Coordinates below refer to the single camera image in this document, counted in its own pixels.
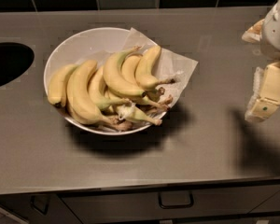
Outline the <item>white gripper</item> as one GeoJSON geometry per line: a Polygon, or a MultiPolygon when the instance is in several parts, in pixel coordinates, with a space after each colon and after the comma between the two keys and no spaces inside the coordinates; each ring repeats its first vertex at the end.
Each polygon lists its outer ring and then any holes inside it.
{"type": "MultiPolygon", "coordinates": [[[[257,21],[247,29],[242,39],[259,43],[261,52],[280,60],[280,0],[268,12],[264,20],[257,21]]],[[[247,105],[245,119],[263,122],[280,107],[280,61],[258,67],[254,74],[253,95],[247,105]]]]}

